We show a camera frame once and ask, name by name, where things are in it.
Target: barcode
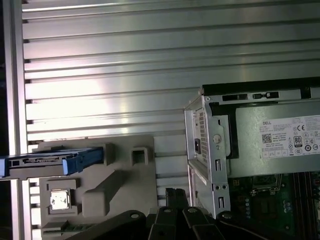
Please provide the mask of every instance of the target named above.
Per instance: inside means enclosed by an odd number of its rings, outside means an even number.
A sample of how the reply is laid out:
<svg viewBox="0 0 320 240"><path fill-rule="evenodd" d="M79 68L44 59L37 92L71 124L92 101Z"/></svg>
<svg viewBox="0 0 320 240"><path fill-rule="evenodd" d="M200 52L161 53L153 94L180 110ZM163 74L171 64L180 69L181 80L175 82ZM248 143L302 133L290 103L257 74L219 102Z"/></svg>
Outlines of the barcode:
<svg viewBox="0 0 320 240"><path fill-rule="evenodd" d="M272 143L271 134L262 134L262 142L263 142L264 144L270 144L270 143Z"/></svg>

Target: ribbed metal panel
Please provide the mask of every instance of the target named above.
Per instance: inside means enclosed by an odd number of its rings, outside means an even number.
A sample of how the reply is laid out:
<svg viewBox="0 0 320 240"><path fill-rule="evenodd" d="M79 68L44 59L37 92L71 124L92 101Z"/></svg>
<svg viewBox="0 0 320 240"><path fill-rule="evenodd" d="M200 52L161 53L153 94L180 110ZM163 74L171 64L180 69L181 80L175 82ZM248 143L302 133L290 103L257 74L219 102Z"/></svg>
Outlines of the ribbed metal panel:
<svg viewBox="0 0 320 240"><path fill-rule="evenodd" d="M198 87L319 76L319 9L306 0L28 0L28 144L152 134L163 204L165 187L188 189L183 106Z"/></svg>

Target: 80 plus logo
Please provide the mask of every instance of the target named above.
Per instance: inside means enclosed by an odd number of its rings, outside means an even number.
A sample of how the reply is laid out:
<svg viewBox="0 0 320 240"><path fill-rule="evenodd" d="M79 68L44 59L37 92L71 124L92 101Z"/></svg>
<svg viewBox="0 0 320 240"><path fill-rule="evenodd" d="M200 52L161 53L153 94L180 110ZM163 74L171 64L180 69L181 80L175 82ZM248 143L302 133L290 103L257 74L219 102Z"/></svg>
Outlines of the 80 plus logo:
<svg viewBox="0 0 320 240"><path fill-rule="evenodd" d="M296 148L301 148L302 147L302 137L300 136L295 136L293 138L293 143L294 143L294 147Z"/></svg>

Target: power supply label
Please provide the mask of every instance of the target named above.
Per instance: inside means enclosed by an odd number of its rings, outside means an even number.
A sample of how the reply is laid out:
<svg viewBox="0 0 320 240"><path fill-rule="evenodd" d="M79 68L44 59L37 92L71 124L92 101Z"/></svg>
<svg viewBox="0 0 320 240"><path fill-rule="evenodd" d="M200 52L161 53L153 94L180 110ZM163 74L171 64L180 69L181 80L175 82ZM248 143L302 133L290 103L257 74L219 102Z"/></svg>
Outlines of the power supply label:
<svg viewBox="0 0 320 240"><path fill-rule="evenodd" d="M259 131L264 159L320 154L320 115L265 120Z"/></svg>

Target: ventilation holes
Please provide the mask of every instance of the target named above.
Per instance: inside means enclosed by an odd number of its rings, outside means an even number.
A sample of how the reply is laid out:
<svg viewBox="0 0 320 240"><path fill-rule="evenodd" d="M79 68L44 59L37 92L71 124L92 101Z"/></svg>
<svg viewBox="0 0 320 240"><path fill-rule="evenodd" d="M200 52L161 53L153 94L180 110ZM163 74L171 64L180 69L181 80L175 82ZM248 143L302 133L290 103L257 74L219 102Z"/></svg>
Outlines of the ventilation holes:
<svg viewBox="0 0 320 240"><path fill-rule="evenodd" d="M201 155L202 160L207 163L208 162L208 138L206 132L206 118L204 112L199 113L199 123L200 123L200 136L201 136Z"/></svg>

